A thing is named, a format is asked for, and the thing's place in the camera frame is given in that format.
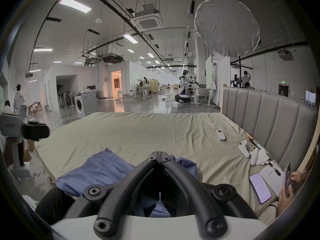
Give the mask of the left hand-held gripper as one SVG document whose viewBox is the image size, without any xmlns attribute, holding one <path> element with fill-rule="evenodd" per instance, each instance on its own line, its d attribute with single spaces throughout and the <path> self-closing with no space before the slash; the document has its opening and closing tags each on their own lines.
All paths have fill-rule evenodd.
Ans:
<svg viewBox="0 0 320 240">
<path fill-rule="evenodd" d="M 49 127 L 35 120 L 27 120 L 25 115 L 1 114 L 1 134 L 9 139 L 10 154 L 13 166 L 8 166 L 8 172 L 15 179 L 31 178 L 30 162 L 24 162 L 25 140 L 38 142 L 48 138 Z"/>
</svg>

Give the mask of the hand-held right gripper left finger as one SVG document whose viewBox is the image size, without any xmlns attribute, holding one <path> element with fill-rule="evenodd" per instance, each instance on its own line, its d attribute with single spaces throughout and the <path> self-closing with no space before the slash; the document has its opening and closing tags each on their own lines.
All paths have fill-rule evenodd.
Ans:
<svg viewBox="0 0 320 240">
<path fill-rule="evenodd" d="M 149 217 L 159 201 L 159 191 L 147 190 L 147 183 L 158 164 L 158 151 L 136 166 L 120 182 L 92 184 L 69 208 L 64 219 L 97 215 L 93 231 L 99 238 L 121 238 L 125 234 L 127 215 Z"/>
</svg>

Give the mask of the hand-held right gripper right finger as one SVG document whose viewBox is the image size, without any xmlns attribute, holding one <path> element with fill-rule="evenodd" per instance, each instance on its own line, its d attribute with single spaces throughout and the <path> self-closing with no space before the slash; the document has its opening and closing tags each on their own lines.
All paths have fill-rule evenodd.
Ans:
<svg viewBox="0 0 320 240">
<path fill-rule="evenodd" d="M 166 209 L 175 217 L 194 215 L 202 238 L 222 238 L 231 233 L 232 223 L 227 222 L 227 217 L 239 221 L 235 222 L 240 227 L 235 230 L 236 238 L 240 237 L 246 225 L 251 229 L 253 223 L 258 222 L 257 216 L 234 186 L 202 183 L 164 151 L 161 151 L 161 171 L 177 190 L 174 197 L 161 191 Z"/>
</svg>

